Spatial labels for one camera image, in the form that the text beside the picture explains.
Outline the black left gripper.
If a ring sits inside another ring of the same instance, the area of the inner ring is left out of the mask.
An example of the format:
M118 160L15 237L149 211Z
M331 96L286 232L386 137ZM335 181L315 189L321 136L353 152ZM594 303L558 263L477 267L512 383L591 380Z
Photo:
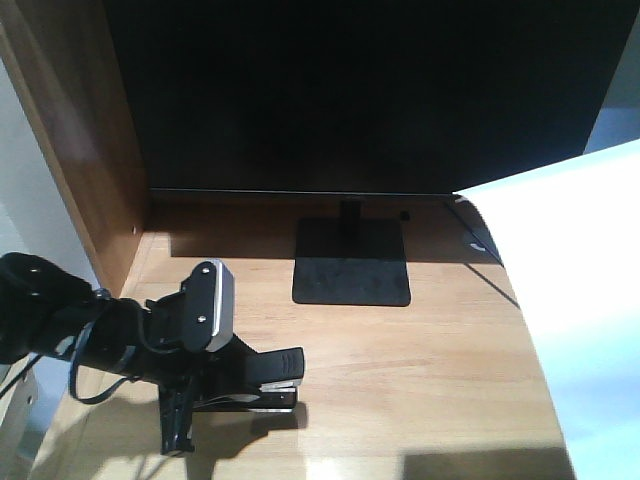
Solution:
M181 342L184 291L147 301L107 303L83 328L74 346L74 368L88 366L124 381L158 386L162 454L192 453L192 415L199 374L211 352L191 353Z

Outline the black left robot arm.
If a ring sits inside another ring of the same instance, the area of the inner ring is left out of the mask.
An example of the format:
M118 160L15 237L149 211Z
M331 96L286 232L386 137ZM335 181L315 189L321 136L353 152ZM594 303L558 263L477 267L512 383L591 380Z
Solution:
M205 260L178 292L140 305L44 258L12 252L1 259L1 360L34 353L69 362L69 394L85 405L106 401L125 383L154 384L162 454L191 452L195 410L256 398L242 390L227 357L231 286L222 262Z

